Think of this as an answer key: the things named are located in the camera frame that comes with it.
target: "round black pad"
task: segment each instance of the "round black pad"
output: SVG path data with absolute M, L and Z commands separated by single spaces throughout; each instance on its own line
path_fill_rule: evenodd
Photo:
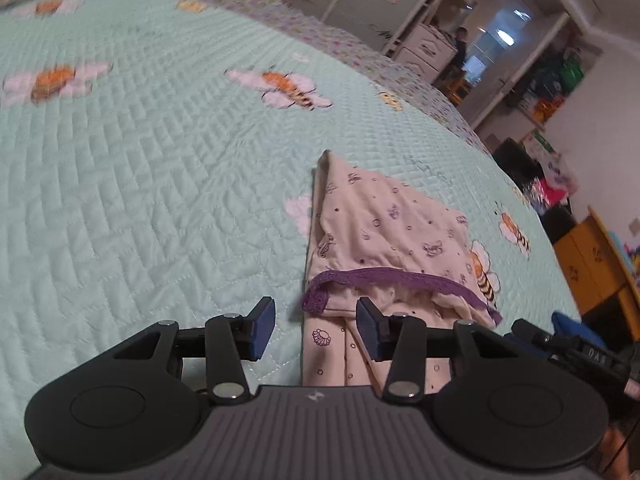
M 130 424 L 145 410 L 145 397 L 131 388 L 99 386 L 79 394 L 71 403 L 75 420 L 90 428 Z
M 545 470 L 592 453 L 607 407 L 585 382 L 543 360 L 482 360 L 436 395 L 433 420 L 463 454 L 510 470 Z
M 144 361 L 88 363 L 41 389 L 24 415 L 41 462 L 116 472 L 183 446 L 200 420 L 197 395 Z

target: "blue gripper pad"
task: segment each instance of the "blue gripper pad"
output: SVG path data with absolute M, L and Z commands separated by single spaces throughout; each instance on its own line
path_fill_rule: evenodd
M 369 356 L 374 361 L 383 360 L 378 325 L 383 317 L 369 298 L 360 298 L 356 303 L 356 326 Z
M 251 331 L 249 353 L 251 359 L 260 359 L 276 326 L 276 303 L 269 296 L 263 297 L 246 317 L 255 321 Z

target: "purple lace trim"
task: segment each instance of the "purple lace trim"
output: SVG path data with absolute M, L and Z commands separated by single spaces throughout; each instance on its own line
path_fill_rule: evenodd
M 302 310 L 312 314 L 321 314 L 324 312 L 327 301 L 329 301 L 329 291 L 326 286 L 331 282 L 349 286 L 373 285 L 380 282 L 399 283 L 409 288 L 433 290 L 441 294 L 454 294 L 463 298 L 474 309 L 486 310 L 496 325 L 502 321 L 502 316 L 494 307 L 487 305 L 466 288 L 466 286 L 462 286 L 449 278 L 433 276 L 432 274 L 407 272 L 406 270 L 392 269 L 390 267 L 326 270 L 325 272 L 321 272 L 309 283 L 308 289 L 302 298 Z

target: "ribbed black surface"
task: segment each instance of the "ribbed black surface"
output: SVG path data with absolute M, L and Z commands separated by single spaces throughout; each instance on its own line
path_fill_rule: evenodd
M 52 466 L 31 480 L 95 475 Z M 594 480 L 587 468 L 536 475 L 491 470 L 440 442 L 413 408 L 381 402 L 369 387 L 265 386 L 247 404 L 214 410 L 174 455 L 102 480 Z

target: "white wall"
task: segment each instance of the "white wall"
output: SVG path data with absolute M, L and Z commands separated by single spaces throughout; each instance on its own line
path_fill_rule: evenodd
M 598 41 L 604 54 L 546 124 L 546 138 L 566 157 L 580 189 L 572 197 L 578 220 L 592 205 L 623 242 L 640 217 L 640 58 Z

